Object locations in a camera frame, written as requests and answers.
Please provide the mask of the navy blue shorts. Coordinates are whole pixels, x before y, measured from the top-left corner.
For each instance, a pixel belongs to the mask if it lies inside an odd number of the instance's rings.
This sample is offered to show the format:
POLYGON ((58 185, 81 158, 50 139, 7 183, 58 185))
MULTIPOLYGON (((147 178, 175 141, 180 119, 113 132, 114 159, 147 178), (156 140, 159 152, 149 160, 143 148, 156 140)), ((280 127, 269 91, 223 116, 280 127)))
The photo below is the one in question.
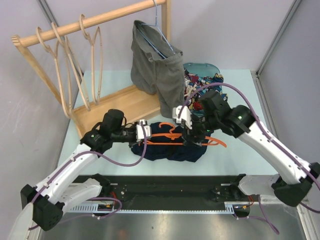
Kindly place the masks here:
MULTIPOLYGON (((183 128, 175 126, 172 128, 169 124, 155 122, 150 125, 152 134, 169 134, 170 130, 174 134, 182 134, 183 128)), ((149 139, 152 143, 179 143, 182 144, 184 140, 178 137, 174 140, 165 136, 156 136, 149 139)), ((144 145, 139 143, 131 148, 131 152, 135 155, 141 156, 144 145)), ((195 163, 207 151, 207 146, 196 145, 147 145, 144 158, 150 161, 159 159, 168 159, 177 162, 192 162, 195 163)))

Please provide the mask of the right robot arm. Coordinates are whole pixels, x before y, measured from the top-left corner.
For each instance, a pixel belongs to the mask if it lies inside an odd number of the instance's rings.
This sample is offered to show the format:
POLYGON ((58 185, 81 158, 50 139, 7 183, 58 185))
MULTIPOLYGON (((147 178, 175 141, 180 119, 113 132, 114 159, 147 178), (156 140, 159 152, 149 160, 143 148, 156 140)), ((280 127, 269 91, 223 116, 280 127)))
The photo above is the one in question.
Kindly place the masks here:
POLYGON ((241 174, 232 183, 231 196, 242 201, 248 195, 267 195, 290 207, 299 205, 320 175, 319 163, 309 163, 295 155, 255 119, 248 107, 231 108, 215 91, 207 92, 199 101, 204 110, 202 116, 191 113, 186 106, 172 111, 175 122, 183 126, 186 144, 201 146, 207 133, 221 130, 254 149, 277 171, 267 176, 241 174))

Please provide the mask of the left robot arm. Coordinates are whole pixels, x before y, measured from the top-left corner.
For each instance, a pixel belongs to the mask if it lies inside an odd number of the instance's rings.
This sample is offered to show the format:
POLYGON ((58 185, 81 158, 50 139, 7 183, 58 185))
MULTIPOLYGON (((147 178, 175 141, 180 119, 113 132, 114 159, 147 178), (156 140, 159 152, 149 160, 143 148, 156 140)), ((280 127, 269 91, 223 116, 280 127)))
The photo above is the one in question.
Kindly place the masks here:
POLYGON ((102 121, 84 134, 62 165, 35 186, 26 184, 21 189, 22 207, 31 207, 31 220, 37 227, 49 231, 70 208, 89 199, 107 199, 111 193, 110 184, 99 174, 93 175, 70 191, 67 189, 84 168, 99 158, 118 166, 136 166, 140 163, 139 160, 123 164, 110 159, 104 153, 111 149, 114 143, 128 143, 130 147, 142 143, 146 148, 150 136, 151 128, 146 120, 141 119, 128 127, 125 114, 121 110, 110 109, 104 114, 102 121))

